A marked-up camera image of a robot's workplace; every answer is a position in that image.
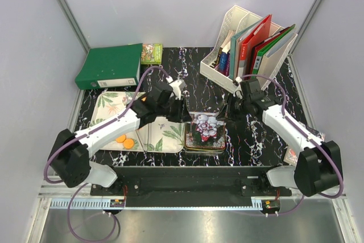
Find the gold cookie tin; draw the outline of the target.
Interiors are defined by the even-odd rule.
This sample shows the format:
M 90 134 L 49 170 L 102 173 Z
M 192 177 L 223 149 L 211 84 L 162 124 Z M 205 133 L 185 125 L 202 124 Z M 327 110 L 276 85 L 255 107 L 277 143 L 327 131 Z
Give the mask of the gold cookie tin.
M 226 146 L 224 121 L 217 113 L 190 112 L 191 122 L 185 124 L 184 146 L 192 151 L 222 151 Z

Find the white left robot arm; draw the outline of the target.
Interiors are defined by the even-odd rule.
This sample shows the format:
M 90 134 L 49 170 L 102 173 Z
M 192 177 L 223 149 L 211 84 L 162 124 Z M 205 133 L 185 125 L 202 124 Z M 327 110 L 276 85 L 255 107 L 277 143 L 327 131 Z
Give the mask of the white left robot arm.
M 141 96 L 135 94 L 124 110 L 112 117 L 75 133 L 64 129 L 56 137 L 46 167 L 52 167 L 60 182 L 69 188 L 83 183 L 102 186 L 110 195 L 122 191 L 123 181 L 108 165 L 90 161 L 90 158 L 116 138 L 153 123 L 157 117 L 170 122 L 190 122 L 186 106 L 183 80 L 157 83 Z

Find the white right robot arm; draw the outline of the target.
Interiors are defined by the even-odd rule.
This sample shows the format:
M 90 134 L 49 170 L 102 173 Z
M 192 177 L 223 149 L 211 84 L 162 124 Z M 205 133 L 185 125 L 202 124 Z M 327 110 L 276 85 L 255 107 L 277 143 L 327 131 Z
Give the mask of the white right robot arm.
M 267 96 L 258 79 L 235 81 L 239 87 L 229 95 L 217 118 L 240 121 L 246 115 L 259 118 L 296 153 L 294 166 L 269 169 L 258 181 L 264 195 L 272 195 L 279 187 L 294 188 L 302 195 L 319 194 L 338 198 L 344 190 L 340 147 L 334 141 L 325 142 L 312 134 L 287 111 L 287 98 Z

